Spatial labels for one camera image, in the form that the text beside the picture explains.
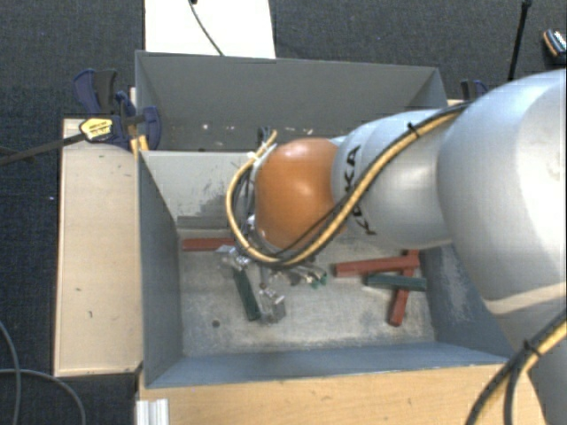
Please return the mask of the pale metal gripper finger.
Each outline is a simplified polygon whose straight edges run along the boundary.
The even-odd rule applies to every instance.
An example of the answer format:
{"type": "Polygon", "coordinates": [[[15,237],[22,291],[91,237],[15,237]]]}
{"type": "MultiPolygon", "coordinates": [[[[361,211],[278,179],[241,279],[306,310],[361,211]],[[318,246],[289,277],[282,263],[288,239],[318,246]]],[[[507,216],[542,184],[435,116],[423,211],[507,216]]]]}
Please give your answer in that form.
{"type": "Polygon", "coordinates": [[[239,249],[233,245],[222,245],[214,251],[220,257],[221,263],[226,267],[230,267],[237,272],[245,271],[250,265],[251,260],[241,253],[239,249]]]}
{"type": "Polygon", "coordinates": [[[260,315],[263,322],[275,324],[286,316],[285,296],[271,288],[261,289],[260,315]]]}

